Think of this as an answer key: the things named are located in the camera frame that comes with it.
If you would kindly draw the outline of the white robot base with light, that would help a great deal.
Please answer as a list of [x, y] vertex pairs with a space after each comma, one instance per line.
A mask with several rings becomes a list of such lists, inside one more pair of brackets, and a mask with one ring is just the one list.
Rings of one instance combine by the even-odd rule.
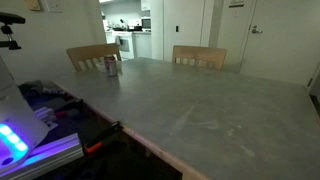
[[0, 57], [0, 172], [21, 164], [48, 132]]

